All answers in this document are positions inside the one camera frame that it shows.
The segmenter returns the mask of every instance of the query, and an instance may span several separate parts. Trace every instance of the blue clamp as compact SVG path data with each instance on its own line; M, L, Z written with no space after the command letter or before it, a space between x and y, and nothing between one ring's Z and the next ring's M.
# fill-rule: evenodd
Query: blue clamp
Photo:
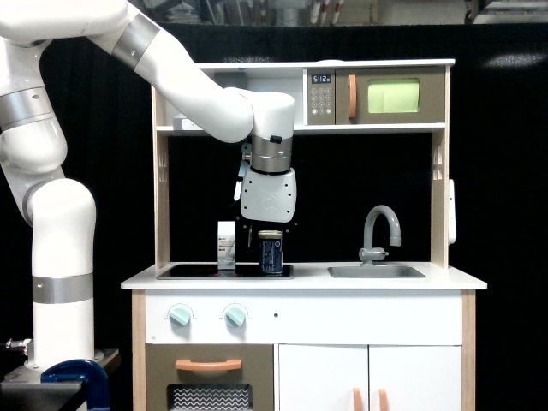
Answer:
M91 360L60 362L42 373L41 383L81 381L86 384L87 409L110 411L109 377L104 369Z

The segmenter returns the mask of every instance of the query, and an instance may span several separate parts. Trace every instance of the sink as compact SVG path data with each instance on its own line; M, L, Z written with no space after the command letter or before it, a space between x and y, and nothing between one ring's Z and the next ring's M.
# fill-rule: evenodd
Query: sink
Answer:
M329 267L334 278L424 278L412 267L400 265L369 265L368 267Z

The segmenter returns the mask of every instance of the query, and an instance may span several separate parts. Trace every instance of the zigzag pattern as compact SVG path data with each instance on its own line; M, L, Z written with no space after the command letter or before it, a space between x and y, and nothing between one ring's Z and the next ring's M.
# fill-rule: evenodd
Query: zigzag pattern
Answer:
M207 409L241 411L251 409L247 389L177 388L173 390L173 410Z

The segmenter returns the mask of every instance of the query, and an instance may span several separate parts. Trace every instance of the white countertop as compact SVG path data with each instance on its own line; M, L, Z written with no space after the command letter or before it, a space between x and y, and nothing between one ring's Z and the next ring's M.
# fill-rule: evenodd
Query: white countertop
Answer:
M123 289L487 289L487 284L454 267L443 269L430 262L386 262L406 265L425 275L424 278L333 278L328 267L359 266L357 262L287 263L290 279L207 278L160 279L156 277L178 264L172 262L158 269L155 265L122 283Z

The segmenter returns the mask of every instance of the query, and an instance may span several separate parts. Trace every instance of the microwave handle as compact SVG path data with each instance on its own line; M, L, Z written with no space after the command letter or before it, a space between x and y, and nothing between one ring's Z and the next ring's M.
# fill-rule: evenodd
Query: microwave handle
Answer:
M175 368L182 371L230 371L241 369L241 360L227 360L225 362L192 362L190 360L179 360Z
M350 110L348 118L356 118L356 107L358 104L358 86L356 84L356 74L348 76L348 88L350 88Z

